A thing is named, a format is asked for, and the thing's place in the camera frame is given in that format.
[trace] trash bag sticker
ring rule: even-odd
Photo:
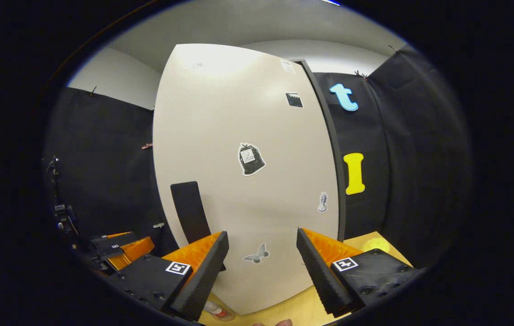
[[[269,257],[269,251],[265,249],[265,243],[262,243],[259,246],[259,249],[257,249],[257,254],[250,254],[249,256],[245,256],[243,260],[253,262],[253,264],[261,264],[261,260],[267,257]]]
[[[291,106],[295,107],[303,107],[303,104],[301,103],[301,97],[299,97],[299,93],[292,92],[292,93],[286,93],[287,102]]]
[[[319,196],[319,206],[317,206],[317,211],[319,213],[323,213],[328,210],[328,194],[327,192],[322,192],[321,196]]]
[[[259,152],[259,149],[252,144],[241,143],[238,153],[239,164],[243,169],[244,176],[250,176],[257,173],[265,167],[265,161]]]

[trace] bottle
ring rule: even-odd
[[[205,303],[205,308],[203,308],[203,310],[211,314],[211,316],[213,316],[213,318],[215,318],[216,320],[229,321],[235,318],[234,314],[227,312],[226,310],[224,310],[212,301],[207,301],[207,303]]]

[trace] wooden table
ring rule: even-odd
[[[380,248],[402,262],[412,266],[410,262],[378,232],[348,239],[344,241],[344,243],[363,251]],[[222,305],[226,309],[231,309],[227,307],[215,293],[209,296],[209,300]],[[256,322],[261,322],[265,326],[275,326],[278,322],[290,318],[295,326],[320,326],[348,315],[349,314],[334,318],[331,314],[325,313],[319,295],[317,295],[315,287],[312,286],[286,301],[259,312],[245,315],[237,314],[235,319],[227,322],[215,320],[209,313],[203,312],[199,322],[207,326],[251,326]]]

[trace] sticker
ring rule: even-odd
[[[350,97],[348,97],[348,94],[352,94],[351,89],[345,88],[341,83],[336,83],[329,91],[338,96],[339,105],[342,108],[348,111],[356,111],[358,109],[358,103],[350,101]]]
[[[239,164],[243,169],[244,176],[250,176],[257,173],[265,167],[265,161],[259,152],[259,149],[253,144],[241,143],[237,150]]]
[[[253,155],[253,150],[251,149],[241,151],[241,157],[243,159],[243,163],[255,161],[255,155]]]
[[[347,164],[347,175],[349,184],[346,188],[346,194],[358,194],[365,190],[362,183],[362,153],[350,153],[343,157],[343,161]]]
[[[177,262],[172,262],[170,265],[168,265],[168,268],[166,268],[167,272],[175,273],[179,275],[185,275],[187,270],[189,270],[190,265],[189,264],[181,264]]]
[[[301,103],[301,97],[299,97],[299,93],[293,92],[293,93],[286,93],[287,102],[291,106],[295,107],[303,107],[303,104]]]
[[[291,72],[295,75],[295,69],[293,68],[291,62],[281,59],[281,66],[283,67],[283,70],[285,70],[286,72]]]
[[[197,69],[197,68],[201,68],[201,67],[203,67],[202,62],[195,62],[195,63],[191,63],[191,64],[185,64],[183,66],[183,69],[184,70],[193,70],[193,69]]]
[[[334,262],[333,264],[338,268],[338,271],[340,272],[360,266],[356,262],[354,262],[352,258],[344,258],[342,260]]]
[[[257,249],[257,254],[250,254],[249,256],[245,256],[243,260],[253,262],[253,264],[261,264],[261,260],[267,257],[269,257],[269,251],[265,249],[265,243],[262,243],[259,246],[259,249]]]
[[[321,196],[319,196],[319,206],[317,206],[317,211],[319,213],[323,213],[328,210],[328,194],[327,192],[322,192]]]

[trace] black curtain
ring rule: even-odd
[[[345,238],[379,231],[416,268],[430,266],[462,225],[472,188],[466,122],[453,89],[405,45],[370,76],[314,74],[342,157],[362,153],[364,192],[346,196]],[[330,92],[351,89],[347,111]],[[343,163],[348,183],[347,165]]]
[[[381,234],[422,268],[449,248],[469,206],[474,171],[462,108],[441,74],[408,45],[367,79],[390,159]]]
[[[373,93],[362,77],[329,72],[315,72],[314,76],[335,125],[346,187],[349,179],[343,157],[350,153],[364,155],[362,183],[365,190],[346,196],[344,238],[379,231],[386,216],[390,171],[386,139]],[[336,83],[352,90],[350,99],[359,105],[358,110],[342,108],[338,97],[329,90]]]
[[[152,148],[153,112],[66,87],[46,129],[44,171],[58,157],[61,197],[73,207],[82,239],[136,231],[150,236],[153,254],[178,249],[158,196]],[[53,211],[50,174],[45,176]],[[164,223],[162,228],[153,225]]]

